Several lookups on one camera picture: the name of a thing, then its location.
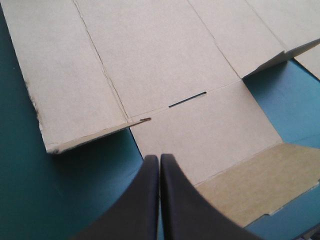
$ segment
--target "black plastic piece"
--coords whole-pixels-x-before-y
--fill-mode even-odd
[[[159,211],[159,162],[146,156],[117,202],[75,240],[155,240]]]
[[[191,185],[175,157],[161,156],[161,212],[165,240],[260,240],[212,207]]]

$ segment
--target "crease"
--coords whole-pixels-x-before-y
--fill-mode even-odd
[[[208,33],[211,35],[213,42],[216,46],[216,48],[219,50],[219,52],[222,54],[223,58],[226,60],[226,62],[229,64],[229,66],[232,68],[232,70],[235,72],[235,74],[238,76],[238,78],[241,79],[241,77],[238,75],[237,71],[234,69],[234,67],[231,65],[231,63],[229,62],[229,60],[227,59],[227,57],[225,56],[225,54],[223,53],[223,51],[220,49],[217,40],[215,38],[215,36],[213,35],[213,33],[209,30],[208,26],[205,24],[205,22],[203,21],[203,19],[200,17],[199,13],[197,12],[197,10],[195,9],[195,7],[191,4],[190,0],[186,0],[189,5],[191,6],[191,8],[193,9],[193,11],[195,12],[195,14],[197,15],[197,17],[200,19],[200,21],[202,22],[202,24],[204,25],[205,29],[208,31]]]
[[[262,19],[262,17],[257,13],[256,9],[247,1],[244,0],[246,2],[246,4],[251,8],[251,10],[254,12],[254,14],[260,19],[260,21],[263,23],[263,25],[270,31],[270,33],[275,37],[275,39],[281,44],[281,46],[285,49],[285,52],[287,51],[287,47],[285,45],[285,43],[278,38],[278,36],[271,30],[271,28],[269,27],[269,25]]]
[[[249,157],[245,157],[244,159],[236,162],[234,165],[228,167],[227,169],[224,169],[224,170],[219,171],[219,172],[217,172],[217,173],[215,173],[215,174],[213,174],[213,175],[208,176],[205,180],[200,181],[200,182],[194,184],[194,186],[195,186],[195,187],[198,187],[198,186],[200,186],[201,184],[212,180],[213,178],[217,177],[218,175],[221,175],[221,174],[223,174],[223,173],[226,173],[226,172],[227,172],[228,170],[230,170],[231,168],[235,168],[236,166],[238,166],[238,165],[240,165],[240,164],[242,164],[242,163],[244,163],[244,162],[246,162],[246,161],[249,161],[250,159],[253,159],[253,158],[256,157],[257,155],[259,155],[259,154],[261,154],[261,153],[263,153],[263,152],[265,152],[265,151],[267,151],[267,150],[269,150],[269,149],[272,149],[272,148],[274,148],[274,147],[276,147],[276,146],[279,146],[279,145],[281,145],[281,144],[285,144],[285,143],[284,143],[284,142],[276,142],[276,143],[274,143],[274,144],[272,144],[272,145],[264,148],[263,150],[261,150],[261,151],[255,153],[255,154],[249,156]]]
[[[96,45],[94,43],[94,40],[92,39],[91,34],[89,33],[88,26],[87,26],[87,24],[85,22],[85,19],[84,19],[83,15],[82,15],[82,13],[80,11],[80,5],[79,5],[77,0],[72,0],[72,2],[73,2],[74,6],[75,6],[75,8],[76,8],[76,10],[77,10],[77,12],[79,14],[79,17],[80,17],[82,23],[83,23],[84,29],[85,29],[88,37],[89,37],[89,40],[90,40],[90,43],[91,43],[92,47],[93,47],[93,51],[98,57],[98,60],[99,60],[100,65],[102,67],[103,75],[105,76],[109,86],[112,89],[113,95],[115,96],[115,98],[117,100],[117,103],[118,103],[119,107],[121,108],[121,112],[122,112],[124,118],[126,119],[127,122],[129,122],[129,119],[130,119],[129,115],[128,115],[126,109],[125,109],[125,106],[124,106],[123,102],[121,101],[120,95],[119,95],[119,93],[118,93],[118,91],[117,91],[117,89],[115,87],[114,82],[112,81],[112,79],[107,74],[107,69],[106,69],[106,67],[104,65],[104,62],[102,61],[102,58],[101,58],[101,56],[99,54],[99,51],[98,51],[98,49],[97,49],[97,47],[96,47]]]
[[[145,115],[145,114],[148,114],[148,113],[152,113],[152,112],[155,112],[155,111],[159,111],[159,110],[161,110],[161,109],[163,109],[163,111],[164,111],[164,110],[166,110],[167,108],[168,108],[168,106],[161,106],[161,107],[155,108],[155,109],[153,109],[153,110],[146,111],[146,112],[139,113],[139,114],[137,114],[137,115],[131,116],[130,118],[132,119],[132,118],[135,118],[135,117],[139,117],[139,116],[141,116],[141,115]]]

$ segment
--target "blue table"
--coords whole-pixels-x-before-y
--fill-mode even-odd
[[[297,79],[297,73],[301,81],[314,82],[312,87],[316,86],[316,90],[308,89],[310,86],[305,84],[308,88],[302,86],[301,91],[313,91],[316,99],[318,82],[294,61],[245,80],[280,132],[282,125],[274,121],[278,116],[268,108],[272,97],[265,99],[255,80],[258,83],[260,78],[265,78],[268,85],[270,78],[286,82],[288,76]],[[316,121],[308,121],[308,125],[319,130],[315,124]],[[306,145],[320,142],[316,135],[308,141]],[[128,129],[62,155],[46,154],[36,112],[0,10],[0,239],[57,240],[71,237],[118,199],[134,178],[142,160]],[[320,223],[319,198],[320,188],[316,187],[247,229],[267,240],[293,239]],[[159,239],[163,239],[161,227],[159,235]]]

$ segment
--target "teal surface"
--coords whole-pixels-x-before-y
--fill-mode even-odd
[[[251,91],[255,95],[259,89]],[[129,130],[63,155],[46,154],[0,10],[0,239],[60,240],[74,235],[118,199],[141,164]],[[248,229],[267,240],[289,240],[320,222],[319,198],[320,188],[315,188]],[[161,227],[159,235],[163,239]]]
[[[291,201],[272,216],[246,227],[265,240],[293,240],[320,224],[320,187]]]
[[[320,148],[320,82],[294,60],[244,80],[286,143]]]

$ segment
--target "cardboard flap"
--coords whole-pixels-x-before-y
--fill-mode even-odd
[[[241,78],[285,50],[245,0],[190,2]]]
[[[89,143],[89,142],[92,142],[94,140],[97,140],[99,138],[102,138],[102,137],[105,137],[109,134],[113,134],[113,133],[116,133],[120,130],[123,130],[125,128],[128,128],[128,127],[132,127],[132,126],[135,126],[135,125],[138,125],[138,124],[141,124],[143,122],[147,122],[147,121],[150,121],[151,118],[144,118],[144,119],[140,119],[140,120],[137,120],[137,121],[134,121],[134,122],[130,122],[130,123],[124,123],[124,124],[121,124],[121,125],[118,125],[118,126],[114,126],[114,127],[110,127],[110,128],[106,128],[106,129],[103,129],[99,132],[96,132],[96,133],[93,133],[93,134],[89,134],[87,136],[82,136],[82,137],[79,137],[77,139],[74,139],[74,140],[71,140],[71,141],[68,141],[68,142],[64,142],[64,143],[61,143],[61,144],[57,144],[57,145],[54,145],[54,146],[50,146],[50,148],[46,148],[46,151],[50,154],[61,154],[67,150],[70,150],[70,149],[73,149],[75,147],[78,147],[78,146],[81,146],[83,144],[86,144],[86,143]]]
[[[246,0],[285,50],[290,51],[320,37],[318,0]]]
[[[131,131],[143,156],[174,154],[194,185],[282,142],[240,79],[156,113]]]
[[[196,188],[219,211],[244,227],[317,185],[319,169],[320,149],[282,143]]]
[[[49,152],[128,123],[72,1],[1,5]]]
[[[129,117],[237,79],[188,1],[77,5]]]

